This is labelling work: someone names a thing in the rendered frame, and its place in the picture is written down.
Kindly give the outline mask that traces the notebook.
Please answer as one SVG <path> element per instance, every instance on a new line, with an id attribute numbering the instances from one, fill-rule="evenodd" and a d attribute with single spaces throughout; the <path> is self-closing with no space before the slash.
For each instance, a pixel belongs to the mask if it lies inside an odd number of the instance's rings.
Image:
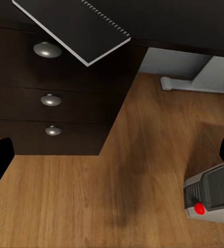
<path id="1" fill-rule="evenodd" d="M 12 3 L 88 67 L 131 39 L 85 0 Z"/>

